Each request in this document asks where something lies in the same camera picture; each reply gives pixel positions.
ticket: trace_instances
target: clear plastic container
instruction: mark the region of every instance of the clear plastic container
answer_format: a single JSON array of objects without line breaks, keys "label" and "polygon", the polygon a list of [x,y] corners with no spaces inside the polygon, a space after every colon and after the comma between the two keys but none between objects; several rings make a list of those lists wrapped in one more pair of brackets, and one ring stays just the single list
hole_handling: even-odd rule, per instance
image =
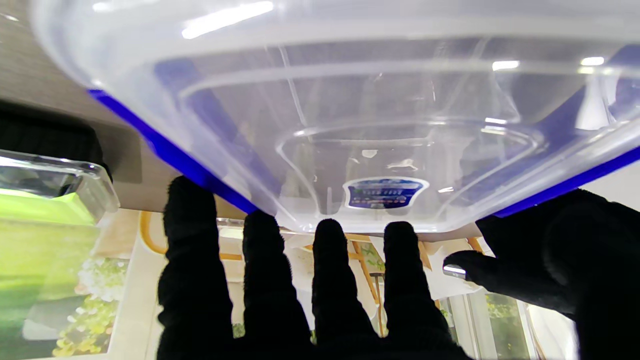
[{"label": "clear plastic container", "polygon": [[100,165],[0,151],[0,218],[93,226],[119,207]]},{"label": "clear plastic container", "polygon": [[39,0],[49,55],[313,231],[449,231],[640,145],[640,3]]}]

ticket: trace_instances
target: container label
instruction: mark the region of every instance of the container label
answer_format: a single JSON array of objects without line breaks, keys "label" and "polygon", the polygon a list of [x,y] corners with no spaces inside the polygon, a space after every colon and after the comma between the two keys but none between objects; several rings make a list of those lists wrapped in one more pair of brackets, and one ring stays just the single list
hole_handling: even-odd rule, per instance
[{"label": "container label", "polygon": [[425,180],[412,177],[368,177],[343,185],[346,206],[356,209],[397,209],[413,205],[415,198],[429,187]]}]

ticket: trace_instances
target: blue plastic edge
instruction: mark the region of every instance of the blue plastic edge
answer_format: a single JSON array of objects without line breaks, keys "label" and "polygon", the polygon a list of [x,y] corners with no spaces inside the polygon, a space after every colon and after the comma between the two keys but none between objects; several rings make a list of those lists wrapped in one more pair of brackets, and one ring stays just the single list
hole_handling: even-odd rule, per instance
[{"label": "blue plastic edge", "polygon": [[590,183],[595,179],[599,179],[607,174],[610,174],[611,172],[634,163],[638,159],[640,159],[640,147],[636,147],[635,149],[628,151],[625,154],[614,158],[613,160],[602,163],[592,168],[591,170],[587,170],[581,174],[578,174],[570,179],[563,181],[562,183],[551,186],[550,188],[543,190],[536,195],[530,196],[520,202],[516,202],[515,204],[494,213],[494,215],[501,218],[508,217],[509,215],[515,214],[524,209],[528,209],[531,206],[535,206],[560,195],[564,195],[586,183]]},{"label": "blue plastic edge", "polygon": [[179,172],[202,188],[220,196],[228,201],[231,205],[244,211],[247,214],[258,210],[245,197],[231,189],[225,183],[220,181],[210,171],[200,165],[191,156],[187,155],[175,144],[171,143],[165,137],[153,130],[149,125],[142,121],[131,110],[114,99],[112,96],[102,90],[89,89],[88,93],[106,108],[118,115],[124,121],[133,126],[138,132],[145,137],[153,152],[163,161],[173,166]]}]

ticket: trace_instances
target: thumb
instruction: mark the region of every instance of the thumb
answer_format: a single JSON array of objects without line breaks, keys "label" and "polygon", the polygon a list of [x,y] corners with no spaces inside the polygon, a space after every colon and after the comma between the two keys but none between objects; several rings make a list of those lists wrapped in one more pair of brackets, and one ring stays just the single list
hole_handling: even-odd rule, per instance
[{"label": "thumb", "polygon": [[444,265],[464,269],[465,279],[492,293],[507,295],[537,306],[573,314],[575,301],[567,289],[548,274],[520,263],[485,256],[473,250],[455,252],[444,259]]},{"label": "thumb", "polygon": [[443,266],[456,265],[466,271],[465,280],[480,286],[494,282],[500,264],[496,258],[485,256],[474,250],[454,252],[444,259]]}]

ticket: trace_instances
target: black glove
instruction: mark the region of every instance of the black glove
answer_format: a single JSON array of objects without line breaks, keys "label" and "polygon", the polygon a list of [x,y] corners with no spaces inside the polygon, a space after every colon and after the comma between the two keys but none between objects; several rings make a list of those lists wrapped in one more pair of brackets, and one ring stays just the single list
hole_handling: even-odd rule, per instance
[{"label": "black glove", "polygon": [[639,222],[632,209],[574,190],[506,218],[478,220],[496,258],[462,251],[444,265],[460,266],[488,291],[572,317],[601,265],[620,252],[636,256],[640,237],[630,225]]}]

